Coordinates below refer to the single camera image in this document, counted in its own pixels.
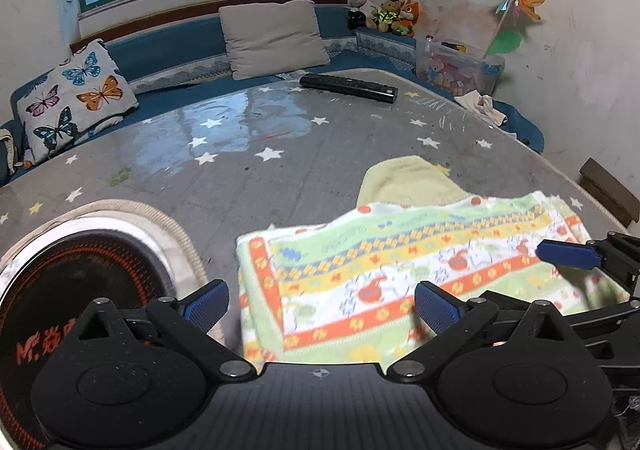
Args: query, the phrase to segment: panda plush toy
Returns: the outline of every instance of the panda plush toy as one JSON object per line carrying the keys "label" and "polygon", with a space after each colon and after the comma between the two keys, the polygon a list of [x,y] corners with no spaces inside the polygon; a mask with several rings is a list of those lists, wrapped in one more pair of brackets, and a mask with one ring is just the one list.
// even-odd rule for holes
{"label": "panda plush toy", "polygon": [[347,20],[349,29],[364,26],[366,20],[371,18],[371,11],[374,9],[369,0],[349,0],[349,6],[351,7]]}

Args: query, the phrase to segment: orange plush toy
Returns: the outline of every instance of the orange plush toy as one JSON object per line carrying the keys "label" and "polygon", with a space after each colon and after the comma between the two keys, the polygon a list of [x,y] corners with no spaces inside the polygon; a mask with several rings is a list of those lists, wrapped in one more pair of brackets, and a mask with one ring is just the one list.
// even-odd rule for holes
{"label": "orange plush toy", "polygon": [[418,21],[420,15],[420,3],[406,0],[404,6],[400,10],[400,20],[396,20],[391,29],[393,34],[400,36],[413,36],[414,25]]}

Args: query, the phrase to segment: metal screw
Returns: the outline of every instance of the metal screw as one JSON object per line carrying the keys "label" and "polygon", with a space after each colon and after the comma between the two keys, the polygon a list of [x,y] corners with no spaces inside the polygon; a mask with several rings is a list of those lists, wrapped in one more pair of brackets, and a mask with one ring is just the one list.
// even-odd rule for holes
{"label": "metal screw", "polygon": [[249,365],[247,362],[243,362],[242,360],[229,360],[228,362],[220,365],[220,372],[226,374],[227,376],[231,376],[232,378],[244,376],[250,371],[251,365]]}
{"label": "metal screw", "polygon": [[424,372],[424,365],[415,360],[403,360],[394,364],[394,371],[400,374],[400,376],[410,378],[422,374]]}

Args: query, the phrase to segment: transparent bin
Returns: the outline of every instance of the transparent bin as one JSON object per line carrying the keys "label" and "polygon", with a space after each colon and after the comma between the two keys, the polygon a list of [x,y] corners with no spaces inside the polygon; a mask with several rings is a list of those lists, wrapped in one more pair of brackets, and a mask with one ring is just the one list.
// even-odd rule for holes
{"label": "transparent bin", "polygon": [[493,55],[483,59],[482,52],[471,46],[466,46],[463,53],[440,42],[416,37],[415,48],[415,75],[453,96],[473,90],[491,95],[504,70],[504,58]]}

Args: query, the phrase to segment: remote control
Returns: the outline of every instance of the remote control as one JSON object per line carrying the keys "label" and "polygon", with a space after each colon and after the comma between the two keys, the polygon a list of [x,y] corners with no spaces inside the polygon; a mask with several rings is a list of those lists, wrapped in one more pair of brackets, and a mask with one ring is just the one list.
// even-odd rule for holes
{"label": "remote control", "polygon": [[331,91],[332,93],[351,94],[392,104],[398,97],[398,88],[345,78],[342,76],[308,74],[300,78],[300,85],[308,89]]}

